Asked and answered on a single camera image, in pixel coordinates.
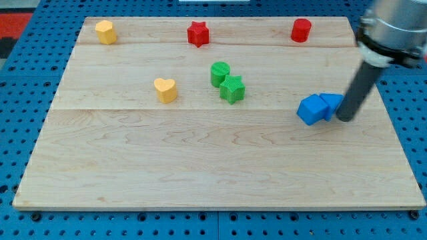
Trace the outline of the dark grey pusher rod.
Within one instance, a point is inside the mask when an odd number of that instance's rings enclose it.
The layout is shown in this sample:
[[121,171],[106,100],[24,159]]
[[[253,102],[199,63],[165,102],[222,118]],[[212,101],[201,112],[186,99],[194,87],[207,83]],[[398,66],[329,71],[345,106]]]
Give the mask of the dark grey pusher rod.
[[360,64],[336,110],[336,117],[340,121],[349,122],[356,116],[383,71],[384,68],[373,66],[365,61]]

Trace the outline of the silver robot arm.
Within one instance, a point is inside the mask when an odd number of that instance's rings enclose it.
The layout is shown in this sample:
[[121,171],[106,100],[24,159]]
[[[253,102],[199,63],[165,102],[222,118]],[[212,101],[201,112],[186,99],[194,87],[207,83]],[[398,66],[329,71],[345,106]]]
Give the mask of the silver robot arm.
[[360,17],[356,41],[362,62],[336,117],[351,121],[383,71],[415,67],[426,54],[426,0],[376,0]]

